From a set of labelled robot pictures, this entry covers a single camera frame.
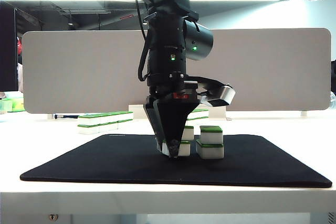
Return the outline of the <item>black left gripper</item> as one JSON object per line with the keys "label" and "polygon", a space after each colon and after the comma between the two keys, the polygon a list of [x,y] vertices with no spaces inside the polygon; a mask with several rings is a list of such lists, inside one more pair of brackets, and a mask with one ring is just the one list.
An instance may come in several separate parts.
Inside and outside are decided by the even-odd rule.
{"label": "black left gripper", "polygon": [[196,77],[148,73],[144,78],[149,87],[144,109],[155,133],[157,149],[177,158],[187,116],[199,105]]}

